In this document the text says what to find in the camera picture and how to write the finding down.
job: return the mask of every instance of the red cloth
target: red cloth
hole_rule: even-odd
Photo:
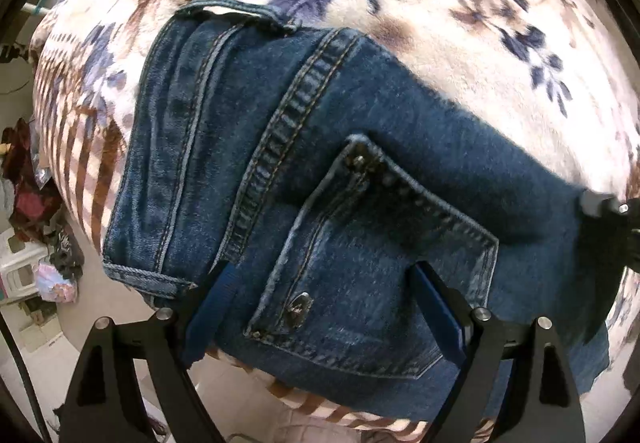
[[[62,205],[58,188],[53,180],[42,190],[38,188],[31,164],[29,125],[22,118],[15,128],[2,131],[2,143],[11,143],[2,162],[2,177],[15,187],[14,213],[9,223],[24,241],[35,239],[44,243],[42,227]]]

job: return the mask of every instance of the plastic bag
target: plastic bag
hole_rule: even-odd
[[[55,266],[42,261],[34,272],[38,293],[47,302],[75,302],[78,284],[75,280],[64,279]]]
[[[33,167],[33,178],[40,190],[51,179],[51,171],[49,168],[40,167],[40,134],[36,129],[36,122],[31,118],[29,122],[29,151],[31,154],[31,166]]]

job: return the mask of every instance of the metal screw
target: metal screw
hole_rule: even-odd
[[[549,320],[547,317],[540,317],[538,319],[538,325],[543,329],[551,329],[553,322]]]
[[[491,318],[491,311],[487,308],[476,308],[474,309],[474,315],[481,322],[487,322]]]
[[[111,324],[111,319],[109,317],[100,317],[95,321],[96,329],[106,329],[109,324]]]
[[[174,316],[174,310],[171,308],[160,308],[156,311],[156,318],[158,320],[169,320],[172,316]]]
[[[366,159],[364,159],[364,156],[356,156],[353,159],[353,168],[356,170],[362,170],[362,168],[365,166],[365,163],[367,162]]]

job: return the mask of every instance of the metal bolt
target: metal bolt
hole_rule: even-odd
[[[299,328],[306,319],[306,315],[314,300],[306,291],[295,297],[287,307],[287,320],[294,328]]]
[[[171,308],[160,308],[156,311],[156,318],[158,320],[169,320],[172,316],[174,316],[174,310]]]
[[[481,322],[487,322],[491,318],[491,311],[487,308],[476,308],[474,309],[474,315]]]
[[[106,329],[111,324],[111,319],[109,317],[100,317],[95,321],[96,329]]]
[[[356,156],[353,159],[353,168],[356,170],[362,170],[362,168],[365,166],[365,163],[367,162],[366,159],[364,159],[364,156]]]
[[[540,317],[538,319],[538,325],[543,329],[551,329],[553,322],[549,320],[547,317]]]

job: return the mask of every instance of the pile of clothes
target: pile of clothes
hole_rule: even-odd
[[[2,131],[1,142],[0,205],[22,241],[46,243],[50,221],[60,210],[62,198],[50,172],[38,166],[34,127],[20,118],[15,127]]]

